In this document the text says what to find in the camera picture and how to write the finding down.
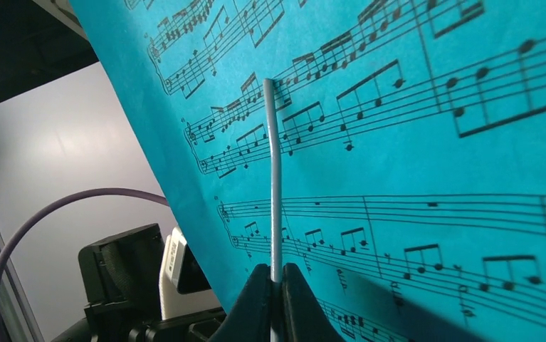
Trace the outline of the light blue music stand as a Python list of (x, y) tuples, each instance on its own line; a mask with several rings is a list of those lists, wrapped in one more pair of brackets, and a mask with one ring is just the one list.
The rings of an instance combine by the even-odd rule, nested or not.
[(281, 160), (278, 121), (275, 107), (274, 82), (263, 80), (268, 141), (271, 155), (271, 341), (283, 340), (281, 319), (281, 285), (283, 280), (283, 253), (281, 236)]

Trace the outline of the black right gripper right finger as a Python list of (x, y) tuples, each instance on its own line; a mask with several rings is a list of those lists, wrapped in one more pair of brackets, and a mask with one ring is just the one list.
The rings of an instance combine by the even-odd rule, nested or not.
[(283, 324), (285, 341), (344, 341), (325, 315), (297, 264), (283, 267)]

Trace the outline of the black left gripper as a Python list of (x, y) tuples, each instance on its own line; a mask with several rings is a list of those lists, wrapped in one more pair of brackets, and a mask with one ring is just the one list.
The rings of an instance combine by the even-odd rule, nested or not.
[(56, 341), (207, 341), (226, 318), (220, 306), (163, 320), (159, 270), (166, 236), (158, 224), (83, 247), (78, 263), (88, 300), (82, 318)]

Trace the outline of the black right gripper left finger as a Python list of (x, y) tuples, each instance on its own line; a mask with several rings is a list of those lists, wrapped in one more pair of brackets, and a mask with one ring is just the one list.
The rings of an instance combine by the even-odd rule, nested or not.
[(270, 267), (266, 264), (257, 264), (235, 304), (209, 341), (269, 341), (270, 331)]

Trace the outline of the blue sheet music pages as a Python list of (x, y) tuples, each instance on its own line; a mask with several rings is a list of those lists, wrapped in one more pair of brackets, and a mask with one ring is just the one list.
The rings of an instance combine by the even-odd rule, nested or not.
[(546, 1), (73, 1), (221, 305), (283, 261), (348, 341), (546, 341)]

